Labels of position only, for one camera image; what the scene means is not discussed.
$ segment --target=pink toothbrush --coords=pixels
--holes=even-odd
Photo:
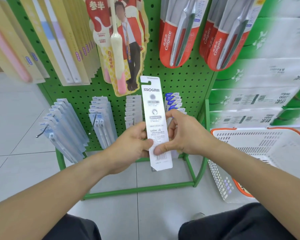
[[[10,45],[5,40],[4,36],[0,32],[0,49],[6,55],[7,59],[12,64],[13,68],[16,70],[18,75],[21,77],[23,81],[26,83],[32,82],[32,77],[24,67],[24,65],[20,62],[18,57],[15,55],[14,51],[11,49]]]

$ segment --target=right hand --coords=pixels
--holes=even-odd
[[[210,134],[194,117],[185,115],[177,109],[166,113],[166,118],[173,117],[168,126],[169,142],[156,146],[153,153],[160,155],[166,151],[180,150],[191,155],[205,156],[212,150],[218,139]]]

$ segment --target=white plastic basket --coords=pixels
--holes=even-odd
[[[292,128],[220,128],[211,134],[236,149],[300,178],[300,132]],[[208,161],[221,197],[227,203],[257,200],[221,167]]]

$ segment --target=green toothbrush handle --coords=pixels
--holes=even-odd
[[[221,69],[224,69],[224,68],[228,65],[228,63],[229,63],[229,61],[230,61],[230,59],[231,59],[233,53],[235,52],[236,48],[238,47],[238,44],[239,44],[239,42],[240,42],[240,40],[241,40],[241,38],[242,38],[242,35],[244,34],[244,30],[246,29],[246,26],[247,26],[247,24],[248,24],[248,21],[249,21],[249,20],[245,20],[245,21],[241,24],[241,28],[240,28],[240,31],[239,31],[239,33],[238,33],[236,39],[235,39],[235,43],[233,44],[233,46],[232,46],[232,48],[231,48],[231,50],[230,50],[230,53],[229,53],[227,59],[226,59],[226,60],[224,61],[224,63],[221,65]]]
[[[196,17],[195,13],[192,13],[189,16],[189,21],[188,21],[187,29],[185,30],[185,34],[184,34],[184,37],[183,37],[183,41],[182,41],[182,44],[181,44],[181,48],[180,48],[178,57],[176,58],[176,65],[175,65],[176,67],[179,66],[181,58],[183,56],[183,53],[184,53],[184,51],[186,49],[186,45],[188,43],[188,39],[189,39],[189,36],[190,36],[190,33],[191,33],[191,29],[192,29],[192,24],[195,21],[195,17]]]

